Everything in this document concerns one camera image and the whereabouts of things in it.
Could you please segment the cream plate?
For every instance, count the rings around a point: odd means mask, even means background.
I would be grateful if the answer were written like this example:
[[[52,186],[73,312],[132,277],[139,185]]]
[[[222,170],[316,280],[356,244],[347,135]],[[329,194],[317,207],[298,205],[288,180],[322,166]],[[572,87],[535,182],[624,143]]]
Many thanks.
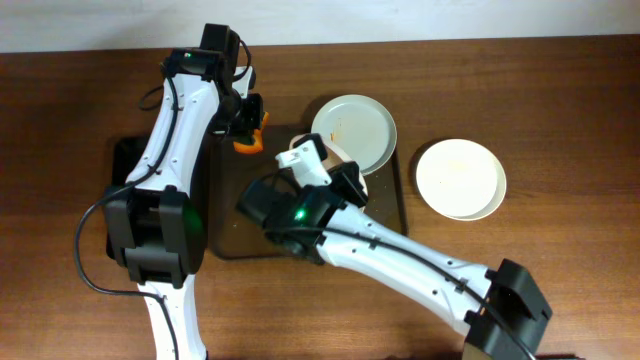
[[[438,214],[477,221],[494,213],[507,192],[506,172],[486,147],[466,139],[430,145],[415,167],[419,195]]]

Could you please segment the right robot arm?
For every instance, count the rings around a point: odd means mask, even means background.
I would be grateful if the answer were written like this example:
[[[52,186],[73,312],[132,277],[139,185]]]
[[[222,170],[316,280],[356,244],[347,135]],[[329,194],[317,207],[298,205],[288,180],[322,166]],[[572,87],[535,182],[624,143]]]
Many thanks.
[[[252,181],[236,205],[266,239],[419,303],[464,336],[465,359],[534,358],[553,312],[525,267],[456,259],[373,220],[362,210],[359,165],[316,133],[295,137],[275,160],[277,171]]]

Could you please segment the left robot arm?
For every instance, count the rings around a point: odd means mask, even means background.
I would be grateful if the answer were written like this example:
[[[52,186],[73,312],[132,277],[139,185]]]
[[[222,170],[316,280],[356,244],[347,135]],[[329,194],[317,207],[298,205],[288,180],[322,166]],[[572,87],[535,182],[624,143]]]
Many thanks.
[[[251,153],[262,149],[268,115],[252,90],[254,69],[238,63],[247,49],[229,26],[207,24],[197,47],[171,52],[150,138],[104,206],[109,251],[146,301],[159,359],[208,356],[195,305],[207,236],[191,200],[192,178],[208,135]]]

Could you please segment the orange green scrub sponge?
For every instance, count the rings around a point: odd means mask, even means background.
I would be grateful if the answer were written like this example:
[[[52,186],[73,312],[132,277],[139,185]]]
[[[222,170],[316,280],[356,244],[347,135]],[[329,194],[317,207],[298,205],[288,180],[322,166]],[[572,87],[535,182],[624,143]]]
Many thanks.
[[[237,153],[245,155],[254,155],[264,150],[263,132],[269,122],[270,114],[265,112],[262,116],[261,127],[254,129],[249,139],[251,144],[246,144],[240,141],[233,142],[233,148]]]

